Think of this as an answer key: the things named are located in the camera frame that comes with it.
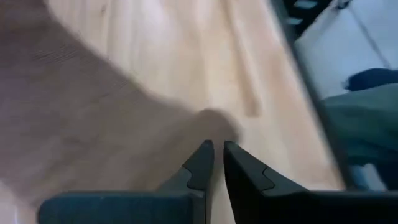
light wood floor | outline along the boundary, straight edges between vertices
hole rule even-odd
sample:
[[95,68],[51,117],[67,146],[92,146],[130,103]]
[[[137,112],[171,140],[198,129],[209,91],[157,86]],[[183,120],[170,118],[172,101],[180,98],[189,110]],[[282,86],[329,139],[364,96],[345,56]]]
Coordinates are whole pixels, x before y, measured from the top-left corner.
[[0,2],[0,212],[10,220],[32,222],[65,190],[155,189],[207,138],[218,149],[213,223],[233,223],[226,139],[308,188],[341,188],[267,1],[47,5],[51,17],[40,1]]

dark fabric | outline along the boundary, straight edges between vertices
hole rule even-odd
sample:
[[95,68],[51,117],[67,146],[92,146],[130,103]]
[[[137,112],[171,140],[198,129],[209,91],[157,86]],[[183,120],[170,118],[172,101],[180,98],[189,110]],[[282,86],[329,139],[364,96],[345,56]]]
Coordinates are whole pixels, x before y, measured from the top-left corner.
[[398,162],[398,84],[324,102],[350,164]]
[[372,68],[351,76],[345,88],[349,91],[359,91],[391,83],[398,83],[398,71]]

wooden floor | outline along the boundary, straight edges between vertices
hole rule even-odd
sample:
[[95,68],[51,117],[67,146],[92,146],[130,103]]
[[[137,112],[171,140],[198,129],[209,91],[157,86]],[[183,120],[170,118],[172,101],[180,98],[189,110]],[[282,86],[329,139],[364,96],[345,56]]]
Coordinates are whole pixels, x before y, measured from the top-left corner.
[[0,2],[0,213],[10,223],[32,223],[65,190],[153,190],[207,138],[218,152],[212,223],[234,222],[224,140],[308,188],[341,188],[267,1],[46,5],[51,17],[40,1]]

white surface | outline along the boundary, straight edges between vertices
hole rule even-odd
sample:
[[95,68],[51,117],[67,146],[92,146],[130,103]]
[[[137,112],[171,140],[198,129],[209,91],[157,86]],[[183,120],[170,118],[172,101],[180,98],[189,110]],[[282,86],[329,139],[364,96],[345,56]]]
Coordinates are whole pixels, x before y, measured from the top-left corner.
[[326,9],[296,44],[321,98],[346,93],[343,82],[351,75],[383,67],[348,9]]
[[398,68],[398,1],[354,0],[351,7],[391,68]]

green cloth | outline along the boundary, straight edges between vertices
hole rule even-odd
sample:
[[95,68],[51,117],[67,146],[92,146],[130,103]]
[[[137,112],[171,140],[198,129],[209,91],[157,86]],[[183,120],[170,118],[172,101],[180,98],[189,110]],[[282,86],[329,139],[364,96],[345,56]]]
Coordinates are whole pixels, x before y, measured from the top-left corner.
[[323,101],[350,164],[398,162],[398,84]]

